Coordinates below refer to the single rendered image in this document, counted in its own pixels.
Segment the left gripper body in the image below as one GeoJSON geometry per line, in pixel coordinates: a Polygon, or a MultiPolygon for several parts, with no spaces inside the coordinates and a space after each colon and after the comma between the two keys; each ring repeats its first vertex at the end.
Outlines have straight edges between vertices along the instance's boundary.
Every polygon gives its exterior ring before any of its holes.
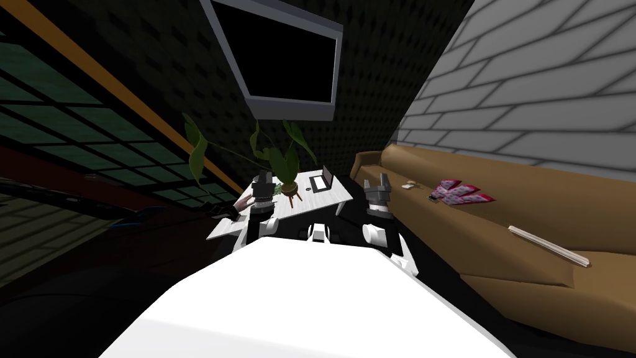
{"type": "Polygon", "coordinates": [[[255,202],[270,202],[274,196],[276,183],[273,182],[271,171],[260,171],[254,177],[252,188],[252,198],[255,202]]]}

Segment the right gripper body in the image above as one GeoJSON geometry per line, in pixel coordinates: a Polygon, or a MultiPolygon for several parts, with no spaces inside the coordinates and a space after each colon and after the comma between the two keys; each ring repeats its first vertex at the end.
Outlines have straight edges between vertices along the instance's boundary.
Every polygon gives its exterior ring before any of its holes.
{"type": "Polygon", "coordinates": [[[369,205],[387,206],[390,199],[391,188],[387,186],[374,186],[365,188],[365,196],[369,205]]]}

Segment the green potted plant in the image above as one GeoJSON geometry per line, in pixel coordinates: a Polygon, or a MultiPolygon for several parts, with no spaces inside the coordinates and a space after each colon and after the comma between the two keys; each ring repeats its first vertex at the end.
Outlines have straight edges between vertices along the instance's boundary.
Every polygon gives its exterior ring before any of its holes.
{"type": "MultiPolygon", "coordinates": [[[[207,140],[204,134],[198,129],[195,122],[186,113],[182,113],[182,117],[184,119],[186,139],[188,140],[188,143],[193,146],[193,150],[188,159],[189,170],[200,189],[202,189],[202,191],[204,191],[207,195],[210,195],[210,191],[205,189],[200,183],[200,178],[204,170],[207,147],[209,145],[213,145],[218,149],[228,151],[242,159],[246,159],[246,157],[207,140]]],[[[253,156],[259,160],[267,161],[270,164],[269,167],[264,167],[264,165],[262,165],[261,168],[264,169],[266,173],[271,172],[274,174],[281,182],[281,192],[292,198],[293,196],[299,196],[298,184],[296,183],[296,177],[299,173],[299,157],[296,149],[294,148],[294,144],[298,144],[302,147],[304,151],[310,155],[314,163],[317,163],[317,159],[313,151],[309,148],[302,131],[296,123],[290,123],[284,119],[283,126],[291,138],[291,143],[287,148],[286,153],[282,153],[280,149],[273,145],[261,150],[257,149],[258,136],[262,133],[259,122],[256,122],[255,124],[255,131],[250,136],[249,143],[253,156]]]]}

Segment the white table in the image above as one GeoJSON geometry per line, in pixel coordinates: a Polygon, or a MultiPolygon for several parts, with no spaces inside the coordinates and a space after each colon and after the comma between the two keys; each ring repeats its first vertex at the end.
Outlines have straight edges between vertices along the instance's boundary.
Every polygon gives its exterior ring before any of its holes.
{"type": "MultiPolygon", "coordinates": [[[[331,189],[314,193],[311,189],[311,178],[318,177],[321,173],[321,170],[298,173],[296,183],[299,186],[298,194],[301,199],[294,197],[293,202],[290,203],[288,198],[284,195],[274,196],[273,202],[275,209],[272,216],[276,219],[284,220],[288,217],[322,209],[334,204],[338,206],[337,212],[339,213],[344,206],[344,202],[350,201],[353,198],[337,178],[333,178],[331,189]]],[[[250,210],[245,209],[241,212],[241,217],[236,222],[227,217],[222,218],[214,230],[208,235],[207,239],[212,240],[228,234],[237,236],[247,223],[249,215],[250,210]]]]}

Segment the open laptop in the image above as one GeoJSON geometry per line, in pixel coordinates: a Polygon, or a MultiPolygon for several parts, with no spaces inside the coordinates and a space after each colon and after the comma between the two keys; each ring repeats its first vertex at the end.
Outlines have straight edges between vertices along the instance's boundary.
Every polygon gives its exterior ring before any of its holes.
{"type": "Polygon", "coordinates": [[[334,175],[325,165],[323,165],[322,172],[319,176],[310,177],[311,189],[313,193],[330,190],[332,188],[333,181],[334,175]]]}

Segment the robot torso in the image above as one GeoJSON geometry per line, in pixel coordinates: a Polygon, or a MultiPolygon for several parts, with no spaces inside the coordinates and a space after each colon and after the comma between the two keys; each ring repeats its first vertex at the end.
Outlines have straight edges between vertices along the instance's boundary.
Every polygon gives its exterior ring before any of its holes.
{"type": "Polygon", "coordinates": [[[381,252],[262,237],[182,279],[99,358],[516,358],[381,252]]]}

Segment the grey framed dark window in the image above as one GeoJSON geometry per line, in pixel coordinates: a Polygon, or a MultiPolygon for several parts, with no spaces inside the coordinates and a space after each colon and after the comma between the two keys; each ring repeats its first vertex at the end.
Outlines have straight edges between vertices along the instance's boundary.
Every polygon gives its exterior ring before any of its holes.
{"type": "Polygon", "coordinates": [[[343,26],[281,0],[199,0],[255,119],[333,121],[343,26]]]}

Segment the brown sofa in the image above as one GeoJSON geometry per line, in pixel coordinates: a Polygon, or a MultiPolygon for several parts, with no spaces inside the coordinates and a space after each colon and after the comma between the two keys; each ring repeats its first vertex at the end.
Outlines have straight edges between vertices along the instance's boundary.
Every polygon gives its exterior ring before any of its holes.
{"type": "Polygon", "coordinates": [[[397,219],[505,317],[636,354],[636,183],[390,145],[356,155],[350,176],[393,186],[397,219]],[[461,180],[495,199],[428,196],[461,180]],[[416,181],[418,188],[401,186],[416,181]],[[580,267],[512,234],[518,227],[589,259],[580,267]]]}

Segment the pale wooden stick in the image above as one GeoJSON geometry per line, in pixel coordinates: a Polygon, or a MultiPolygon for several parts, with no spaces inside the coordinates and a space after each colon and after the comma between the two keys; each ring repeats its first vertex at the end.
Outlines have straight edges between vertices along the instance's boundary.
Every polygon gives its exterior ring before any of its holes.
{"type": "Polygon", "coordinates": [[[539,246],[543,249],[548,250],[549,252],[551,252],[552,254],[555,254],[557,256],[560,256],[561,258],[574,263],[576,265],[579,265],[580,267],[584,267],[584,268],[588,268],[591,266],[591,263],[589,261],[589,259],[583,257],[582,255],[579,255],[573,251],[567,250],[562,248],[559,245],[554,244],[553,242],[550,242],[548,240],[542,239],[536,235],[533,235],[527,231],[521,230],[518,227],[514,227],[514,226],[508,226],[508,230],[516,235],[519,236],[529,242],[531,242],[532,244],[535,244],[536,246],[539,246]]]}

